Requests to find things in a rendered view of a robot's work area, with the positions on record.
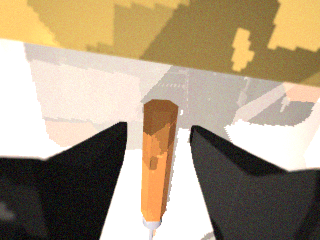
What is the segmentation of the orange wooden handle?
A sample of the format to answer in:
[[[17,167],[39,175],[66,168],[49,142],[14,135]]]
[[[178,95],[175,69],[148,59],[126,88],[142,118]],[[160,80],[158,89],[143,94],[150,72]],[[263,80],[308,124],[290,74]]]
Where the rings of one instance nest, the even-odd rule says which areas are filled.
[[[144,104],[140,211],[149,240],[166,211],[178,108],[170,100]]]

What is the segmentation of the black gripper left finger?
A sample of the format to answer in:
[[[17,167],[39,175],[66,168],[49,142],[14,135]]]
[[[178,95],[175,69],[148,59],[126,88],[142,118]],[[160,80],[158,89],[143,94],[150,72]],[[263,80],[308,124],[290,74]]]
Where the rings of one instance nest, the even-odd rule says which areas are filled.
[[[0,155],[0,225],[30,240],[100,240],[127,136],[120,121],[46,158]]]

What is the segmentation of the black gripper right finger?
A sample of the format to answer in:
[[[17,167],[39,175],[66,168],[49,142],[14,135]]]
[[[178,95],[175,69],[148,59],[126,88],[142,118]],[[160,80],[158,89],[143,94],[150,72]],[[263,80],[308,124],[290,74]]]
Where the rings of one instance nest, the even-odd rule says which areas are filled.
[[[320,167],[287,170],[192,125],[193,166],[216,240],[308,240]]]

